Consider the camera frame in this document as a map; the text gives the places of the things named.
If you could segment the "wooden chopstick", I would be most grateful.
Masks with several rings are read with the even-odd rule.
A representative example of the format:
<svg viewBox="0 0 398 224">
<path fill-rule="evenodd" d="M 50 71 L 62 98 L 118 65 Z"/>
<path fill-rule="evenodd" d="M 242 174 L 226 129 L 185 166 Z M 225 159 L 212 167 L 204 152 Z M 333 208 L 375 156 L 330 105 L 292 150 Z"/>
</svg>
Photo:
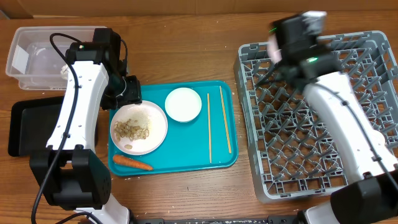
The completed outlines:
<svg viewBox="0 0 398 224">
<path fill-rule="evenodd" d="M 221 107 L 222 107 L 222 110 L 223 110 L 223 120 L 224 120 L 224 128 L 225 128 L 225 131 L 226 131 L 226 140 L 227 140 L 227 145 L 228 145 L 228 152 L 229 152 L 229 154 L 231 154 L 232 150 L 231 150 L 231 143 L 230 143 L 230 138 L 229 138 L 228 122 L 227 122 L 227 119 L 226 119 L 226 109 L 225 109 L 225 105 L 224 105 L 223 90 L 222 90 L 221 86 L 219 86 L 219 89 L 220 89 Z"/>
<path fill-rule="evenodd" d="M 211 143 L 211 114 L 210 114 L 210 94 L 206 94 L 207 99 L 207 115 L 208 115 L 208 145 L 209 145 L 209 161 L 212 163 L 212 143 Z"/>
</svg>

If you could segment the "clear plastic bin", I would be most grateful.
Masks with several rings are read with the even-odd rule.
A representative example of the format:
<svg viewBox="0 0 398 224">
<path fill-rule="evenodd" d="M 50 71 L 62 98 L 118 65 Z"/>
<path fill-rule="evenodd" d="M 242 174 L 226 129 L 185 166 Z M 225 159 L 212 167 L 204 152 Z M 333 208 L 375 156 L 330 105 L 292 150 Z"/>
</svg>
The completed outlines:
<svg viewBox="0 0 398 224">
<path fill-rule="evenodd" d="M 65 63 L 50 44 L 50 35 L 63 33 L 83 42 L 93 39 L 95 26 L 20 27 L 12 40 L 6 75 L 19 81 L 23 90 L 65 90 Z"/>
</svg>

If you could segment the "white tissue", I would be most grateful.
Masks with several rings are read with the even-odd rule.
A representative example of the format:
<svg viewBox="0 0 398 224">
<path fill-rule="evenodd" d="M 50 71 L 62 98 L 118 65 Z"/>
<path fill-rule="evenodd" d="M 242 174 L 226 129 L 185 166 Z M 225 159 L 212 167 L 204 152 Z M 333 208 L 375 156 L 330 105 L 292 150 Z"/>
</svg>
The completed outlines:
<svg viewBox="0 0 398 224">
<path fill-rule="evenodd" d="M 69 74 L 69 66 L 68 65 L 64 65 L 61 68 L 60 76 L 61 76 L 62 79 L 68 80 L 68 74 Z"/>
</svg>

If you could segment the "pink rimmed bowl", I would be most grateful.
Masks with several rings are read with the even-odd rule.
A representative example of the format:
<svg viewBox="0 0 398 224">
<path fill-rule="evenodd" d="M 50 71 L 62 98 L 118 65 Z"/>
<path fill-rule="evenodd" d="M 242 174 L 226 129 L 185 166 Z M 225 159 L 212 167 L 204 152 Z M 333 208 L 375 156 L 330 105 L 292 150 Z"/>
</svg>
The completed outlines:
<svg viewBox="0 0 398 224">
<path fill-rule="evenodd" d="M 267 53 L 272 63 L 277 64 L 282 60 L 282 54 L 277 43 L 277 38 L 275 34 L 269 37 L 267 45 Z"/>
</svg>

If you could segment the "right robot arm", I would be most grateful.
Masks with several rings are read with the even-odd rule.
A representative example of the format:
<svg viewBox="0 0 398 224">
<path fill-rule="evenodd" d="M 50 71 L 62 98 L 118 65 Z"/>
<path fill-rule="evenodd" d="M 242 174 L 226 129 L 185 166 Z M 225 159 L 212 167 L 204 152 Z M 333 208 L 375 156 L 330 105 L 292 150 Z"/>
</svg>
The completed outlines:
<svg viewBox="0 0 398 224">
<path fill-rule="evenodd" d="M 303 210 L 296 223 L 376 223 L 397 215 L 397 158 L 359 104 L 349 76 L 319 42 L 324 11 L 270 25 L 267 54 L 282 81 L 300 90 L 326 124 L 348 179 L 328 202 Z"/>
</svg>

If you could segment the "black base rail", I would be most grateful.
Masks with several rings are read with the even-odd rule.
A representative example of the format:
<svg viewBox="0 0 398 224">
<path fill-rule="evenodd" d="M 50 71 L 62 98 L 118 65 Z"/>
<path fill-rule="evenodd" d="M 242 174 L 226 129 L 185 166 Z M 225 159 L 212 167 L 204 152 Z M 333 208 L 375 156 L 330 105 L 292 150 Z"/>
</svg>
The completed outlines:
<svg viewBox="0 0 398 224">
<path fill-rule="evenodd" d="M 267 218 L 183 219 L 132 218 L 130 224 L 298 224 L 295 215 L 271 215 Z"/>
</svg>

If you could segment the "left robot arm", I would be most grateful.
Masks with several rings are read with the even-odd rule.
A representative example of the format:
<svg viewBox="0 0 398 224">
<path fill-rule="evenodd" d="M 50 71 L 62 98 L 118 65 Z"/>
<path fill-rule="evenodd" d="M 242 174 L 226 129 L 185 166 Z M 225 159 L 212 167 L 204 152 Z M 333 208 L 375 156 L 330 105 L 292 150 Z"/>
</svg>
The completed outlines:
<svg viewBox="0 0 398 224">
<path fill-rule="evenodd" d="M 30 155 L 38 198 L 95 223 L 133 223 L 130 209 L 111 193 L 109 169 L 95 153 L 99 110 L 142 102 L 141 85 L 127 73 L 127 45 L 110 28 L 93 39 L 72 39 L 60 54 L 67 65 L 67 89 L 52 135 Z"/>
</svg>

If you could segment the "white bowl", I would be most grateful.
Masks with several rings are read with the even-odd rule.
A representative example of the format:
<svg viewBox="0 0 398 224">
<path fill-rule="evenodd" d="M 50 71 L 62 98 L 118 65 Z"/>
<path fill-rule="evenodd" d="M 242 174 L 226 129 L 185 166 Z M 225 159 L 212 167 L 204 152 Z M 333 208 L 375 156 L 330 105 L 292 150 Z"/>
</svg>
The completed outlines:
<svg viewBox="0 0 398 224">
<path fill-rule="evenodd" d="M 180 123 L 194 120 L 201 111 L 199 94 L 191 88 L 176 88 L 165 99 L 165 110 L 169 117 Z"/>
</svg>

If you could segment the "orange carrot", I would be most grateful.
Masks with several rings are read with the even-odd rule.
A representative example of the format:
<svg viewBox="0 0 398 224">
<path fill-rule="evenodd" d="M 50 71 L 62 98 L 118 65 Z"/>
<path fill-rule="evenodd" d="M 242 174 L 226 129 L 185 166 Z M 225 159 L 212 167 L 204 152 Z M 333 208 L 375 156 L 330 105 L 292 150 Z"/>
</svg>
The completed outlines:
<svg viewBox="0 0 398 224">
<path fill-rule="evenodd" d="M 115 164 L 121 165 L 121 166 L 127 166 L 127 167 L 132 167 L 136 169 L 142 169 L 142 170 L 154 170 L 152 166 L 149 164 L 145 164 L 143 162 L 116 154 L 113 156 L 113 162 Z"/>
</svg>

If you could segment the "black plastic tray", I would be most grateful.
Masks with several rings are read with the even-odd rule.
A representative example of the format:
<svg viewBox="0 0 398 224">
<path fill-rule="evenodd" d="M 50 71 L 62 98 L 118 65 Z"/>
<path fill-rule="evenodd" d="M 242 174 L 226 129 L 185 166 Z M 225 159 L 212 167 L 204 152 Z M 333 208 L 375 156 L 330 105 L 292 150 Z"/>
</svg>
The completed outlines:
<svg viewBox="0 0 398 224">
<path fill-rule="evenodd" d="M 28 156 L 47 145 L 56 127 L 63 96 L 19 101 L 12 106 L 8 153 Z"/>
</svg>

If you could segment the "teal serving tray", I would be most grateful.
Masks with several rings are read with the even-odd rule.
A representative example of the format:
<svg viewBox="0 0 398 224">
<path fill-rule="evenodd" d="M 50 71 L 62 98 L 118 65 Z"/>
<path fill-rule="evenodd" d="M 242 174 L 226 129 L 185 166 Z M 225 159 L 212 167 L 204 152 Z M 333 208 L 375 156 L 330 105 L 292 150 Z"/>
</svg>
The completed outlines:
<svg viewBox="0 0 398 224">
<path fill-rule="evenodd" d="M 220 89 L 223 90 L 226 119 L 232 153 L 228 152 Z M 200 114 L 188 123 L 179 123 L 169 118 L 168 131 L 163 143 L 153 152 L 131 159 L 149 164 L 154 168 L 150 174 L 185 172 L 203 169 L 225 168 L 233 165 L 238 158 L 238 142 L 234 122 L 234 108 L 231 90 L 221 80 L 201 82 L 143 85 L 142 99 L 165 107 L 167 95 L 176 88 L 187 87 L 195 90 L 202 100 Z M 210 94 L 212 163 L 209 161 L 208 115 L 206 94 Z"/>
</svg>

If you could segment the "grey dishwasher rack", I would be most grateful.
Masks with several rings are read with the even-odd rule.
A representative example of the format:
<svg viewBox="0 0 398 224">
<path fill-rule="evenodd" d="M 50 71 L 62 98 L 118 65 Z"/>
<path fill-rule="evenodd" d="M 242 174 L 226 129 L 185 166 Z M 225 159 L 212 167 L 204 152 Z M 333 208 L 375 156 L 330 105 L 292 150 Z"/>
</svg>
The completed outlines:
<svg viewBox="0 0 398 224">
<path fill-rule="evenodd" d="M 373 128 L 397 153 L 397 63 L 378 30 L 321 36 L 340 61 Z M 264 203 L 328 195 L 347 185 L 326 126 L 303 96 L 280 80 L 255 88 L 271 68 L 266 43 L 244 44 L 234 64 L 248 134 L 256 197 Z"/>
</svg>

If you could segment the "white plate with food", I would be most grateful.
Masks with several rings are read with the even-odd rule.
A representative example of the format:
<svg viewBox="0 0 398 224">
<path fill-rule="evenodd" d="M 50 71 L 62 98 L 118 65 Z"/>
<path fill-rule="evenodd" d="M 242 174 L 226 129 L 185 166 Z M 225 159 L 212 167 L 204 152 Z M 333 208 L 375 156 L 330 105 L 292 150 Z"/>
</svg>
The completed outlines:
<svg viewBox="0 0 398 224">
<path fill-rule="evenodd" d="M 165 140 L 167 131 L 168 121 L 164 111 L 150 101 L 116 110 L 109 126 L 113 144 L 133 156 L 156 150 Z"/>
</svg>

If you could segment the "food scraps on plate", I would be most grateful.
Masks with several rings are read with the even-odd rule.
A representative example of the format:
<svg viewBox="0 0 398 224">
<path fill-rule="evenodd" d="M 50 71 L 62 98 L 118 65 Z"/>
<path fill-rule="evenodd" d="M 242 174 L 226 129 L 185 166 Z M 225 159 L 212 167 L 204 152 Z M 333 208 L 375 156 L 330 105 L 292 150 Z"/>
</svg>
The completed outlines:
<svg viewBox="0 0 398 224">
<path fill-rule="evenodd" d="M 133 142 L 146 140 L 150 135 L 151 122 L 145 119 L 129 118 L 117 120 L 114 123 L 113 131 L 117 143 L 123 148 L 131 150 Z"/>
</svg>

